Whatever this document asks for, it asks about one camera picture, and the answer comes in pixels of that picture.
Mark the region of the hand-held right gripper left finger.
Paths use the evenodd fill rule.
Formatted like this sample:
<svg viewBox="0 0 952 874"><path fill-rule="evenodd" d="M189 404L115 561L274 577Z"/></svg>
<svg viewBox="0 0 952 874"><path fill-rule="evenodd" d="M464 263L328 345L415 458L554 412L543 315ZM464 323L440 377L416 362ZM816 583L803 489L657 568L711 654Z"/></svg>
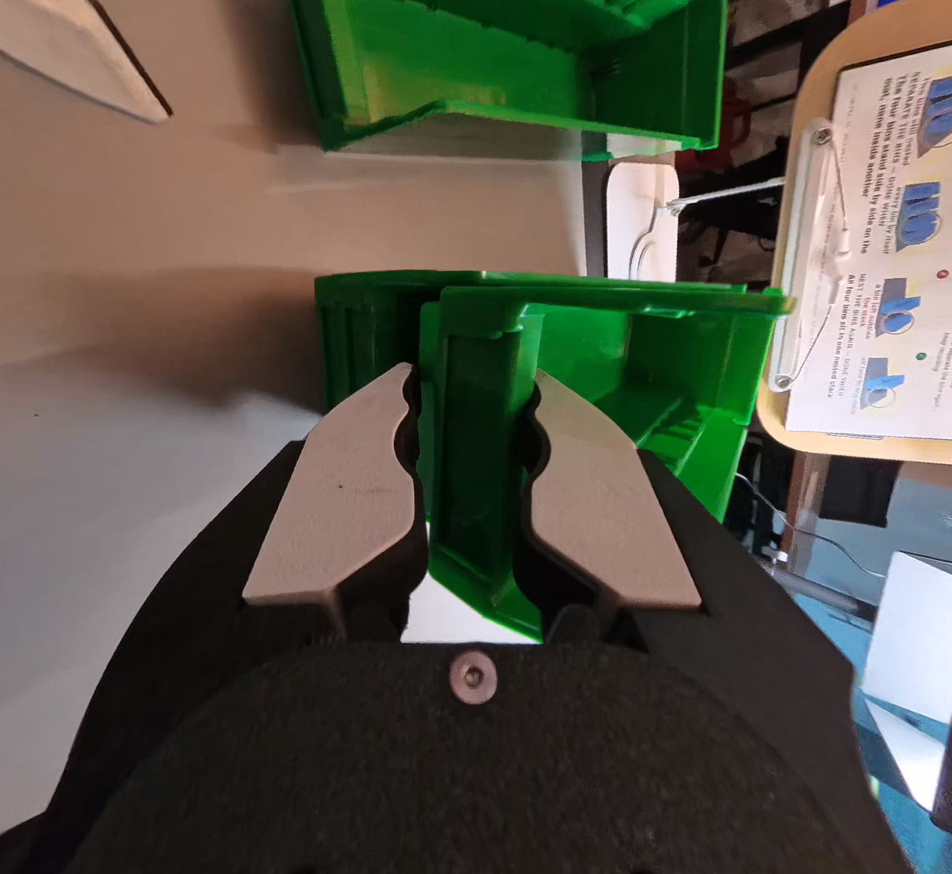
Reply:
<svg viewBox="0 0 952 874"><path fill-rule="evenodd" d="M247 577L253 607L316 607L342 637L401 637L427 572L418 373L402 362L307 434Z"/></svg>

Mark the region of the grey desk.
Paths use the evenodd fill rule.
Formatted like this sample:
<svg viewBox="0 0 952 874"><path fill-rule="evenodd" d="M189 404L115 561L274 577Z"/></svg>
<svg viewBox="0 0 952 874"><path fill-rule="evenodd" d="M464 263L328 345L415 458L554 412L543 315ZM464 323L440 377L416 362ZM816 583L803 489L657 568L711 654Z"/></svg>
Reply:
<svg viewBox="0 0 952 874"><path fill-rule="evenodd" d="M169 121L2 60L3 831L155 584L314 423L315 277L585 269L579 164L323 153L285 0L99 1Z"/></svg>

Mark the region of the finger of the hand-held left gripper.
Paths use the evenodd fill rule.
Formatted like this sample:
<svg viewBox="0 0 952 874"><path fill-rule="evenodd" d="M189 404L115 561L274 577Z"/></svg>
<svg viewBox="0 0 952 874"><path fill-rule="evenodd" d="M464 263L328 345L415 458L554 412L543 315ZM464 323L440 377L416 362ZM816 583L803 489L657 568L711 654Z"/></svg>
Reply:
<svg viewBox="0 0 952 874"><path fill-rule="evenodd" d="M1 0L2 55L112 110L158 125L173 108L99 0Z"/></svg>

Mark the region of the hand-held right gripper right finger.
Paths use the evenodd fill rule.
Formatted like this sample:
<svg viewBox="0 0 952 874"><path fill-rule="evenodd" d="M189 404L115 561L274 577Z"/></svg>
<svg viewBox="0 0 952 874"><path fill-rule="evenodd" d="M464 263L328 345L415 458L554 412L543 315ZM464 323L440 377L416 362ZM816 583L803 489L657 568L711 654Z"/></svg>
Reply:
<svg viewBox="0 0 952 874"><path fill-rule="evenodd" d="M553 634L570 607L611 629L625 610L696 613L702 596L636 444L539 370L526 409L521 592Z"/></svg>

